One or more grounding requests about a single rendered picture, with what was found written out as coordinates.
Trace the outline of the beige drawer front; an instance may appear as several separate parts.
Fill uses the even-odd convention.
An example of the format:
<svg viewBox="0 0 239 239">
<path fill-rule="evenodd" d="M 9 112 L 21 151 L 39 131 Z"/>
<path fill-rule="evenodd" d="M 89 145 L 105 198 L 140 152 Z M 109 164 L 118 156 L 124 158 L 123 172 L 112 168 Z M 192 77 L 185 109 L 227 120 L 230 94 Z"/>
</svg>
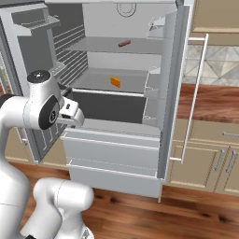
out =
<svg viewBox="0 0 239 239">
<path fill-rule="evenodd" d="M 190 140 L 239 147 L 239 137 L 223 136 L 222 132 L 239 134 L 239 124 L 195 120 L 190 129 Z"/>
</svg>

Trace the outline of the grey freezer drawer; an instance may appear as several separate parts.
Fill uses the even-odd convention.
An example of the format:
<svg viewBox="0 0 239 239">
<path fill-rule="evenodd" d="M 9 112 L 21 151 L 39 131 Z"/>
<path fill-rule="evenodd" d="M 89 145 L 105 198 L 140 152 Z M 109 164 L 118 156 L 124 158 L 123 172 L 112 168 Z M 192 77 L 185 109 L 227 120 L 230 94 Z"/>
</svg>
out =
<svg viewBox="0 0 239 239">
<path fill-rule="evenodd" d="M 62 140 L 72 180 L 102 190 L 160 196 L 157 138 L 67 128 Z"/>
</svg>

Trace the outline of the beige wall cupboard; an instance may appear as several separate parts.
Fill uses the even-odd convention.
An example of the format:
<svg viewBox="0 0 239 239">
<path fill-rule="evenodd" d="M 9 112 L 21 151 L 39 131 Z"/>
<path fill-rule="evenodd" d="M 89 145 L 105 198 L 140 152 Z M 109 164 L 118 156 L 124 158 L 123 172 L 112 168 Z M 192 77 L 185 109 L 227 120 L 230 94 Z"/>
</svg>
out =
<svg viewBox="0 0 239 239">
<path fill-rule="evenodd" d="M 195 0 L 190 36 L 205 34 L 211 46 L 239 47 L 239 0 Z"/>
</svg>

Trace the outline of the right fridge door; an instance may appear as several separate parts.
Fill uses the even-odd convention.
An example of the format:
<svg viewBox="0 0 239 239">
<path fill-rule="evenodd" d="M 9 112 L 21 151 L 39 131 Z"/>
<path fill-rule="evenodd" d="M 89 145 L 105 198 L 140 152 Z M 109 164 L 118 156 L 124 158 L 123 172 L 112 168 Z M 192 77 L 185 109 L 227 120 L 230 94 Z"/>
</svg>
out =
<svg viewBox="0 0 239 239">
<path fill-rule="evenodd" d="M 148 69 L 145 96 L 157 102 L 157 115 L 147 111 L 145 124 L 160 129 L 160 149 L 157 178 L 165 179 L 172 148 L 185 53 L 190 35 L 194 0 L 173 0 L 174 5 L 164 17 L 152 20 L 148 38 L 162 41 L 161 66 Z"/>
</svg>

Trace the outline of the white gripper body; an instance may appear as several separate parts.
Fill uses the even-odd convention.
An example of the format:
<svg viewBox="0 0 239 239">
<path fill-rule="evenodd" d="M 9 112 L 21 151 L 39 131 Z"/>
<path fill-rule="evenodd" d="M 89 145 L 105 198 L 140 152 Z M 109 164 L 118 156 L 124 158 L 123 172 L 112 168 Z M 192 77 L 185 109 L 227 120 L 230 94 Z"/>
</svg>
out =
<svg viewBox="0 0 239 239">
<path fill-rule="evenodd" d="M 80 108 L 77 109 L 76 114 L 74 116 L 69 116 L 66 114 L 61 114 L 59 116 L 59 122 L 62 124 L 67 124 L 67 125 L 74 125 L 77 127 L 81 127 L 84 124 L 84 114 L 81 111 Z"/>
</svg>

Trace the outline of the beige cupboard door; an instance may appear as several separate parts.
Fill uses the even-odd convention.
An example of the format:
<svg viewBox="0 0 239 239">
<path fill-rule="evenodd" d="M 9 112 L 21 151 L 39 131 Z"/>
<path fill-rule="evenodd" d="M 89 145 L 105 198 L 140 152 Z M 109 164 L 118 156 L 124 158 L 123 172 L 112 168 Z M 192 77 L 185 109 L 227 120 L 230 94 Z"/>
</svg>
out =
<svg viewBox="0 0 239 239">
<path fill-rule="evenodd" d="M 233 150 L 236 150 L 237 154 L 231 171 L 227 174 L 226 169 L 231 159 Z M 239 196 L 239 148 L 230 147 L 229 152 L 226 154 L 226 158 L 219 171 L 215 192 Z"/>
<path fill-rule="evenodd" d="M 175 141 L 171 152 L 171 158 L 180 158 L 182 143 Z M 168 168 L 167 184 L 174 187 L 213 191 L 219 174 L 215 167 L 218 162 L 220 150 L 224 148 L 222 162 L 229 147 L 215 144 L 188 143 L 183 163 L 170 160 Z"/>
</svg>

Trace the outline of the grey fridge shelf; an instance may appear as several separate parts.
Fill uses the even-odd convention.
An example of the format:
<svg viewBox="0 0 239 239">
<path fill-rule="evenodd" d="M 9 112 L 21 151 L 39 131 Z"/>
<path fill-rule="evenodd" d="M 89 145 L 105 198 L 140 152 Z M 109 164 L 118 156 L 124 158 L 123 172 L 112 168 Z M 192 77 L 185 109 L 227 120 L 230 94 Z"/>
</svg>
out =
<svg viewBox="0 0 239 239">
<path fill-rule="evenodd" d="M 87 68 L 70 86 L 76 89 L 143 93 L 147 76 L 147 71 L 140 70 Z M 113 77 L 119 80 L 119 88 L 111 84 Z"/>
<path fill-rule="evenodd" d="M 131 44 L 119 47 L 118 43 L 124 40 L 131 40 Z M 162 45 L 163 41 L 157 39 L 87 36 L 67 50 L 161 55 Z"/>
</svg>

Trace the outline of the beige base cupboard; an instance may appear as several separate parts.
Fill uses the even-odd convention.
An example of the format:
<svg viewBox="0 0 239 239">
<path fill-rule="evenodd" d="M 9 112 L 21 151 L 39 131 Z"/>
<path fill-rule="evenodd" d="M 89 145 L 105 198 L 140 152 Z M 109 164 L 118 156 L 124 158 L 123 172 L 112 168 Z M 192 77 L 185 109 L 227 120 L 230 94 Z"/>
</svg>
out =
<svg viewBox="0 0 239 239">
<path fill-rule="evenodd" d="M 20 141 L 16 128 L 12 128 L 9 132 L 5 154 L 9 162 L 34 164 L 31 150 L 28 145 L 24 145 Z M 59 138 L 39 165 L 66 170 L 66 163 L 63 140 Z"/>
</svg>

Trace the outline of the left fridge door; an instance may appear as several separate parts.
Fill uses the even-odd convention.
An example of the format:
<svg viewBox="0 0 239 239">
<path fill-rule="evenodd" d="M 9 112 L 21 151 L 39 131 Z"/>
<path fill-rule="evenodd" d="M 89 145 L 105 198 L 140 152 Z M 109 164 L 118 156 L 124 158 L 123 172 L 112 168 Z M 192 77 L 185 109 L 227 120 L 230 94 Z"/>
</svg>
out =
<svg viewBox="0 0 239 239">
<path fill-rule="evenodd" d="M 8 132 L 18 128 L 35 164 L 70 126 L 59 116 L 74 116 L 79 108 L 60 83 L 65 65 L 57 60 L 52 35 L 59 24 L 42 1 L 0 0 L 0 53 L 11 88 L 0 97 L 0 147 L 6 150 Z"/>
</svg>

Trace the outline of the fridge door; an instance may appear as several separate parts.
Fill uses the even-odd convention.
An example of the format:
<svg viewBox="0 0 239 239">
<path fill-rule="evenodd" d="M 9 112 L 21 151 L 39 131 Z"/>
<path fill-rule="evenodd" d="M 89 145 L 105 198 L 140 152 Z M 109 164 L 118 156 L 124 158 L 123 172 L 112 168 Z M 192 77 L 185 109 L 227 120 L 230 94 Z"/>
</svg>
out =
<svg viewBox="0 0 239 239">
<path fill-rule="evenodd" d="M 42 1 L 0 0 L 0 53 L 11 88 L 0 97 L 0 147 L 6 150 L 8 132 L 18 128 L 35 164 L 70 126 L 59 116 L 74 116 L 79 108 L 60 83 L 65 65 L 57 60 L 52 35 L 59 24 Z"/>
<path fill-rule="evenodd" d="M 162 41 L 161 66 L 148 69 L 145 96 L 157 102 L 157 115 L 147 111 L 145 124 L 160 129 L 160 149 L 157 178 L 165 179 L 172 148 L 185 53 L 190 35 L 194 0 L 173 0 L 174 5 L 164 17 L 152 20 L 148 38 Z"/>
</svg>

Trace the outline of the grey fridge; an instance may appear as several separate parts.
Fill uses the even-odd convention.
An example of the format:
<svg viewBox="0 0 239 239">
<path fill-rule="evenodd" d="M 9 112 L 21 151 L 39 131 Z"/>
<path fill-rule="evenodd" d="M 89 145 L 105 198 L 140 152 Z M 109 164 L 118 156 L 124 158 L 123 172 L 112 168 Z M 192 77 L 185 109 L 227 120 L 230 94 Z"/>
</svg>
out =
<svg viewBox="0 0 239 239">
<path fill-rule="evenodd" d="M 155 118 L 157 102 L 143 93 L 97 91 L 72 88 L 70 84 L 87 68 L 147 71 L 160 67 L 162 55 L 88 52 L 67 50 L 87 36 L 148 38 L 152 20 L 164 17 L 173 0 L 45 0 L 49 12 L 61 21 L 54 34 L 56 52 L 67 70 L 61 77 L 70 88 L 70 98 L 77 101 L 85 115 L 82 129 L 113 134 L 155 137 L 160 129 L 143 122 L 145 111 Z"/>
</svg>

